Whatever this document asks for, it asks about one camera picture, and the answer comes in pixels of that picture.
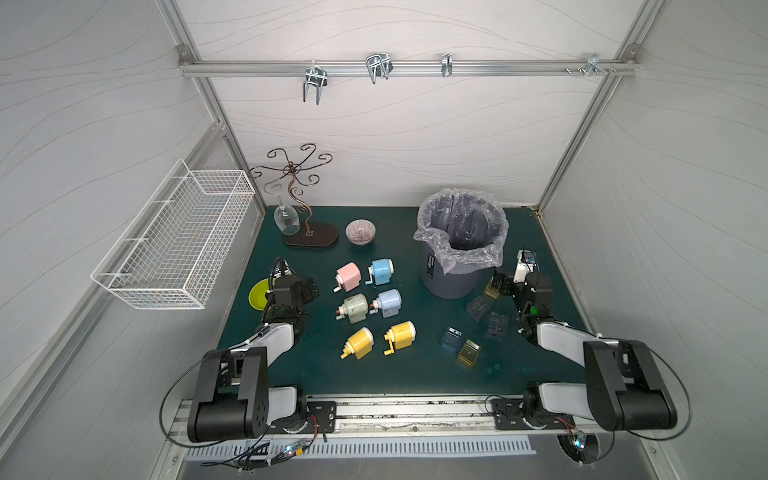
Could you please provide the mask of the yellow transparent shavings tray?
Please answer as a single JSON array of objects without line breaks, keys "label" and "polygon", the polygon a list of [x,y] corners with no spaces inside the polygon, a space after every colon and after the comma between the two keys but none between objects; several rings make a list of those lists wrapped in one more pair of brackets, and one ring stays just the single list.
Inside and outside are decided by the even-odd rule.
[{"label": "yellow transparent shavings tray", "polygon": [[489,282],[486,285],[484,289],[484,294],[494,300],[499,299],[501,296],[499,289],[496,286],[494,286],[491,282]]}]

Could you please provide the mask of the pink pencil sharpener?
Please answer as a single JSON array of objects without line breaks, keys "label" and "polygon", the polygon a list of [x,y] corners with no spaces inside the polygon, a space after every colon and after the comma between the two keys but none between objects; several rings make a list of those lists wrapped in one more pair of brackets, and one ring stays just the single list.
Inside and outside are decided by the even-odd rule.
[{"label": "pink pencil sharpener", "polygon": [[333,292],[350,292],[357,288],[361,282],[361,272],[354,262],[349,262],[340,267],[335,274],[336,287]]}]

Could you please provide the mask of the clear grey shavings tray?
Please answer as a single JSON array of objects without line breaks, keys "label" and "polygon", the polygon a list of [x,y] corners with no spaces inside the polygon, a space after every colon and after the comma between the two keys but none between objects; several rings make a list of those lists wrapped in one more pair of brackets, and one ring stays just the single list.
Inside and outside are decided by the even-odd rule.
[{"label": "clear grey shavings tray", "polygon": [[487,315],[487,321],[486,336],[488,338],[501,339],[508,334],[509,317],[507,315],[490,312]]}]

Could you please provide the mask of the grey green pencil sharpener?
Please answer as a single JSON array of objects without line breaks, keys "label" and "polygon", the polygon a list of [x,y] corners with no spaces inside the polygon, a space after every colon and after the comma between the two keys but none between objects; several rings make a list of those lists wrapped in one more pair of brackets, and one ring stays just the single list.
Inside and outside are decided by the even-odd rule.
[{"label": "grey green pencil sharpener", "polygon": [[347,319],[351,324],[362,322],[369,312],[369,302],[364,294],[346,298],[337,309],[337,320]]}]

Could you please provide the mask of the light blue pencil sharpener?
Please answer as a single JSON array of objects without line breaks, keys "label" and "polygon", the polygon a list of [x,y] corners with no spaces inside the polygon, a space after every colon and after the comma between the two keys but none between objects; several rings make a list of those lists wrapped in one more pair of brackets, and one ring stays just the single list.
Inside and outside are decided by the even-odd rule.
[{"label": "light blue pencil sharpener", "polygon": [[394,273],[394,264],[391,259],[374,260],[368,267],[369,279],[367,285],[380,286],[388,284]]}]

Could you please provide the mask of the small yellow pencil sharpener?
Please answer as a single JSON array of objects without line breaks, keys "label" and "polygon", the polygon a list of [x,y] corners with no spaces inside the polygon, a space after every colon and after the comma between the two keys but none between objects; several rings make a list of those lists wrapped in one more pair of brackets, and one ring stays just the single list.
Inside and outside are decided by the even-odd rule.
[{"label": "small yellow pencil sharpener", "polygon": [[341,359],[354,356],[357,360],[362,359],[373,350],[374,336],[367,327],[362,327],[352,336],[350,336],[343,347]]}]

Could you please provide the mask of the bright blue shavings tray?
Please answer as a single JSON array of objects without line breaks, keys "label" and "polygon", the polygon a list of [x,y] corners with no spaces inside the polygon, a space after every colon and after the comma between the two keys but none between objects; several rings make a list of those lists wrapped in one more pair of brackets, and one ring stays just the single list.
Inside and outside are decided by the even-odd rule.
[{"label": "bright blue shavings tray", "polygon": [[448,327],[441,337],[440,346],[451,355],[456,356],[461,349],[463,342],[463,333],[453,327]]}]

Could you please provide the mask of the amber transparent shavings tray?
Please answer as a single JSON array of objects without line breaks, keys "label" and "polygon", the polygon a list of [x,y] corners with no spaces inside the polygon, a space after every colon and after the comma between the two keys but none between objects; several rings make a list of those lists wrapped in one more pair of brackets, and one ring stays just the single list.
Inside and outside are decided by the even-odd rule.
[{"label": "amber transparent shavings tray", "polygon": [[480,353],[481,347],[477,343],[472,340],[466,340],[457,354],[457,359],[461,364],[472,368],[476,364]]}]

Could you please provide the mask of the yellow white pencil sharpener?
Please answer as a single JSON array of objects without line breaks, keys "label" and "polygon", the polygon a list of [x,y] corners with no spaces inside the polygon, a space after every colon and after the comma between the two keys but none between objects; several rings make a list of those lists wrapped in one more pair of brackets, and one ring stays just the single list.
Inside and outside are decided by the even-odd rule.
[{"label": "yellow white pencil sharpener", "polygon": [[390,327],[384,335],[389,348],[384,355],[391,355],[397,350],[409,347],[416,338],[416,328],[411,321],[402,322]]}]

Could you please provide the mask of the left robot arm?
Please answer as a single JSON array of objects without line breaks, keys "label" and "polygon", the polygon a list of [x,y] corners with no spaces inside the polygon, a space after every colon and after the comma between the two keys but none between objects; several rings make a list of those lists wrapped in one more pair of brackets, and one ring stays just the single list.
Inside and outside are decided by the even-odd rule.
[{"label": "left robot arm", "polygon": [[186,435],[174,439],[163,422],[167,396],[158,424],[167,441],[188,449],[229,440],[260,439],[279,429],[293,432],[306,426],[306,394],[299,385],[271,387],[268,367],[298,343],[304,330],[305,307],[319,297],[316,282],[301,277],[287,260],[277,258],[267,276],[266,306],[255,333],[240,343],[206,352],[179,380],[197,372]]}]

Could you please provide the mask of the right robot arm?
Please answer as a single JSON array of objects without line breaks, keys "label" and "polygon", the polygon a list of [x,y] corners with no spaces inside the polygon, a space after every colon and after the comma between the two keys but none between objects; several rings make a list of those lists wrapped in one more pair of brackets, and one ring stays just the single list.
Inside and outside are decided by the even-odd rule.
[{"label": "right robot arm", "polygon": [[518,406],[526,426],[543,430],[566,415],[642,439],[647,431],[677,427],[678,409],[658,367],[666,360],[641,341],[606,338],[557,320],[551,311],[552,279],[540,271],[532,250],[520,249],[514,272],[496,270],[490,285],[514,299],[519,335],[584,370],[582,383],[543,381],[527,387]]}]

